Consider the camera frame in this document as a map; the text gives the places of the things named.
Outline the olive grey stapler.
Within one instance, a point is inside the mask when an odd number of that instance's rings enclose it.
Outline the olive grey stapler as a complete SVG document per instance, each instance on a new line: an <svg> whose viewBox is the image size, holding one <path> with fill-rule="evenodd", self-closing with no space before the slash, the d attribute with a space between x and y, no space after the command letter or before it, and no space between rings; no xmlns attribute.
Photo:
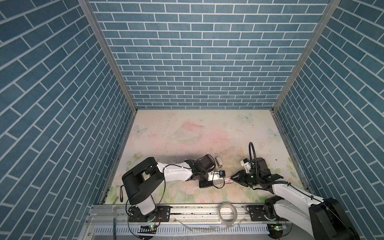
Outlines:
<svg viewBox="0 0 384 240"><path fill-rule="evenodd" d="M215 157L215 160L216 160L217 166L219 168L222 168L223 167L223 161L222 161L221 157Z"/></svg>

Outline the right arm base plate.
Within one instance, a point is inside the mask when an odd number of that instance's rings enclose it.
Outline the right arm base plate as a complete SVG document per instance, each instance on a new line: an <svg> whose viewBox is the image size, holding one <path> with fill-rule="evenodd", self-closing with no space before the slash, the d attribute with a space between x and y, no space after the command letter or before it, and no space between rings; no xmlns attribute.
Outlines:
<svg viewBox="0 0 384 240"><path fill-rule="evenodd" d="M249 214L252 222L288 222L288 220L284 218L267 217L263 204L246 205L244 208Z"/></svg>

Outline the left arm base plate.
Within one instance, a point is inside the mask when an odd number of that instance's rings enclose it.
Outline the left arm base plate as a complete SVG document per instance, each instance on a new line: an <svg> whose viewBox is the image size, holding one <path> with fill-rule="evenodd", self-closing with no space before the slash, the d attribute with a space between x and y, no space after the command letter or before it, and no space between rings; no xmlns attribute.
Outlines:
<svg viewBox="0 0 384 240"><path fill-rule="evenodd" d="M171 214L171 206L159 206L147 215L143 215L138 207L133 206L127 209L129 214L129 222L146 223L146 222L169 222Z"/></svg>

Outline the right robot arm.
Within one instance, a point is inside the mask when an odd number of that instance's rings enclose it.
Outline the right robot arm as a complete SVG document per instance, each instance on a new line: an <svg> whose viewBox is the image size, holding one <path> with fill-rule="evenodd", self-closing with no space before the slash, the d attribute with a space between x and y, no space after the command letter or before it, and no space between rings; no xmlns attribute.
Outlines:
<svg viewBox="0 0 384 240"><path fill-rule="evenodd" d="M299 189L271 173L263 158L241 161L243 169L231 177L235 183L253 190L268 191L263 215L269 221L288 220L316 240L358 240L359 234L342 205Z"/></svg>

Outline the red staples box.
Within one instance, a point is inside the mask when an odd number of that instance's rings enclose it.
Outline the red staples box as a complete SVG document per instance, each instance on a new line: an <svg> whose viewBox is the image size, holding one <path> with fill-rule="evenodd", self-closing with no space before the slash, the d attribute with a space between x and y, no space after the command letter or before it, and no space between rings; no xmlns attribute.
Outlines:
<svg viewBox="0 0 384 240"><path fill-rule="evenodd" d="M230 177L225 177L225 184L232 184L234 181Z"/></svg>

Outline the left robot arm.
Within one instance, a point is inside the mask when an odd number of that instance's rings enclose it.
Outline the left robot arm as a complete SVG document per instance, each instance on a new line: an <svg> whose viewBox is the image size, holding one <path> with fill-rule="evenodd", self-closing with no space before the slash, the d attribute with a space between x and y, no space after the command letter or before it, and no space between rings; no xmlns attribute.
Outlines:
<svg viewBox="0 0 384 240"><path fill-rule="evenodd" d="M143 216L153 214L158 206L152 193L161 183L173 181L198 181L200 188L214 187L216 183L225 182L225 172L216 170L215 160L210 155L179 164L159 163L149 157L122 176L128 202Z"/></svg>

